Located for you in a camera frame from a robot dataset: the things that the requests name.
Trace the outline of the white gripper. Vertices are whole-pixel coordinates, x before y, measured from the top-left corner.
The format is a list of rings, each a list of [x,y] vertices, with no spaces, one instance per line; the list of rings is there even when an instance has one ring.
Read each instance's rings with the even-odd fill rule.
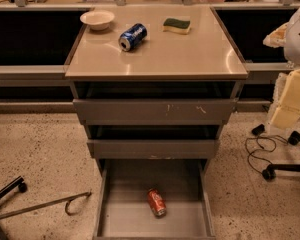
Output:
[[[271,48],[284,48],[286,59],[300,66],[300,22],[284,23],[268,34],[263,44]],[[280,129],[291,128],[300,118],[300,69],[286,76],[270,124]]]

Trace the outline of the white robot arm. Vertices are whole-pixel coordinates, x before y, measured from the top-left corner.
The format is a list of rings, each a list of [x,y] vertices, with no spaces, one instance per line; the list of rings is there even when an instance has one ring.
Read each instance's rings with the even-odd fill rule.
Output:
[[[284,48],[285,58],[300,66],[300,7],[287,23],[268,34],[263,44]],[[300,118],[300,69],[290,72],[269,123],[277,128],[291,128]]]

